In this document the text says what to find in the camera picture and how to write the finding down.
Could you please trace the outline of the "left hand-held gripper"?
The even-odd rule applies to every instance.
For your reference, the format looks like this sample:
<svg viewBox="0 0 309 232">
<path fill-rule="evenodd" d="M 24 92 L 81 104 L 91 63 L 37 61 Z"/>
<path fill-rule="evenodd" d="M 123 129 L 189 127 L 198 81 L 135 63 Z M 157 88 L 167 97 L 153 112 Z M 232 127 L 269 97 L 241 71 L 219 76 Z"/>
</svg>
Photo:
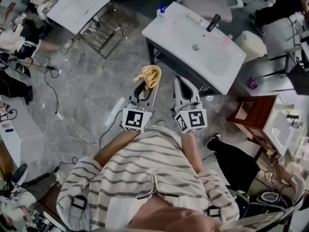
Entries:
<svg viewBox="0 0 309 232">
<path fill-rule="evenodd" d="M 134 89 L 134 96 L 130 96 L 127 106 L 123 109 L 121 127 L 123 130 L 134 133 L 144 133 L 153 114 L 152 107 L 155 102 L 159 84 L 151 90 L 150 98 L 140 99 L 146 82 L 138 82 Z"/>
</svg>

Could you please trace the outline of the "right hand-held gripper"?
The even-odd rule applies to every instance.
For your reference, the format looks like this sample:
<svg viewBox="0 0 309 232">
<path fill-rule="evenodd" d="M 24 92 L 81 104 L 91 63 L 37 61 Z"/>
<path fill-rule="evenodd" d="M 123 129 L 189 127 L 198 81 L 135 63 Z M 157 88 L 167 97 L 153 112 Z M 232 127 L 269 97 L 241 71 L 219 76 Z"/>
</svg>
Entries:
<svg viewBox="0 0 309 232">
<path fill-rule="evenodd" d="M 205 129 L 207 124 L 206 109 L 202 107 L 198 89 L 186 78 L 174 78 L 175 105 L 174 120 L 181 133 L 195 133 Z"/>
</svg>

